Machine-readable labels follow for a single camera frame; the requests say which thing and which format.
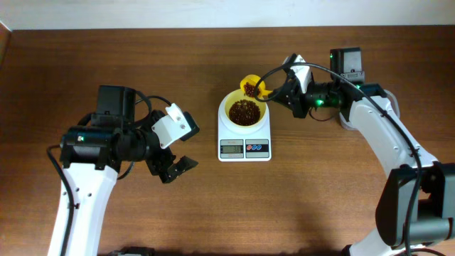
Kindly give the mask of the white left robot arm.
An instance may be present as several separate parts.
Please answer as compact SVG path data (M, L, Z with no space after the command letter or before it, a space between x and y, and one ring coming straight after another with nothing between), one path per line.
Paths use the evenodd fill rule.
M162 183L197 166L170 149L199 132L194 118L171 102L165 111L155 110L151 99L129 87L102 85L96 110L69 128L57 145L60 157L47 148L61 180L49 255L97 254L110 194L124 178L123 162L145 162Z

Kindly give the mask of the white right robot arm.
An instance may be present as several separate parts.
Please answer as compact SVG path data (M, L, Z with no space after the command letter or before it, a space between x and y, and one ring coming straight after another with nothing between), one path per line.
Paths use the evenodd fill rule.
M411 255L453 239L454 164L426 151L401 123L392 95L365 81L359 48L332 49L329 58L331 81L315 82L314 64L290 55L279 66L287 78L270 96L296 118L336 108L341 124L363 135L385 172L375 229L345 246L343 255Z

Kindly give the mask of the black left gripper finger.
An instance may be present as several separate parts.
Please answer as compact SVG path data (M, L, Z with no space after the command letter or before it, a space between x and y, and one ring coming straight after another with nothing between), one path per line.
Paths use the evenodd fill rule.
M171 183L185 172L197 167L198 162L183 156L176 164L172 164L165 168L161 173L162 183Z
M185 142L194 135L196 135L197 133L199 133L200 127L197 125L196 121L189 112L184 112L183 116L186 118L186 121L189 124L189 127L191 128L189 133L185 134L183 137L180 138L182 142Z

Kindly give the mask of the yellow plastic bowl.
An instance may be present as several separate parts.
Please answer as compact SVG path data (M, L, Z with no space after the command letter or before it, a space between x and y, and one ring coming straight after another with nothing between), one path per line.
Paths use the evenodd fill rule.
M223 106L222 106L222 113L226 116L227 120L229 123L232 123L232 124L235 124L234 122L232 122L230 119L229 119L229 109L231 108L231 106L239 101L239 100L250 100L250 101L253 101L260 109L260 119L259 121L256 123L256 124L259 124L259 122L264 118L265 116L265 110L266 110L266 104L264 102L258 102L256 99L254 98L251 98L251 97L248 97L244 94L243 91L241 91L241 89L239 90L235 90L233 92L231 92L229 95L226 96L225 98L225 102L223 103ZM250 125L250 126L240 126L238 124L235 124L239 127L252 127L256 124L253 124L253 125Z

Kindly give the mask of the white digital kitchen scale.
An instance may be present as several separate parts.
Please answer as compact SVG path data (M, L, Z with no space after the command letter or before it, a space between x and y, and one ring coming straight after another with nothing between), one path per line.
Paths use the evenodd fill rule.
M272 142L268 106L259 124L239 127L229 123L222 113L225 98L218 108L218 159L226 162L269 161L272 158Z

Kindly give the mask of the yellow plastic scoop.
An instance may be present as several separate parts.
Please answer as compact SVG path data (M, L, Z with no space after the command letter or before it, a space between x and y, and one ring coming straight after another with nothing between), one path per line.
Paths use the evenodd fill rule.
M255 89L259 80L260 76L258 75L245 76L240 82L241 91L243 91L246 96L251 98L254 98L255 96L257 96L260 99L267 97L269 94L272 93L272 91L266 89L265 82L261 82L258 88Z

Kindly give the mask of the clear plastic container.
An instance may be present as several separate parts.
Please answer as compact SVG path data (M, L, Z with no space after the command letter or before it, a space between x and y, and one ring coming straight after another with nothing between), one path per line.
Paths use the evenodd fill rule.
M398 118L400 118L400 107L398 105L397 98L389 90L385 90L385 93L387 95L387 99L391 102L391 107L394 113L397 115ZM345 117L341 113L339 114L339 117L342 128L350 131L357 131L357 129L352 125L352 123L346 121Z

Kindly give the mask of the red beans in bowl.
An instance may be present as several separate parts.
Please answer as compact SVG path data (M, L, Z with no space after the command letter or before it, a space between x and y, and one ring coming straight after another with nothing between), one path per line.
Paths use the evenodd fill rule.
M229 119L240 126L256 124L260 119L259 107L250 100L239 100L229 109Z

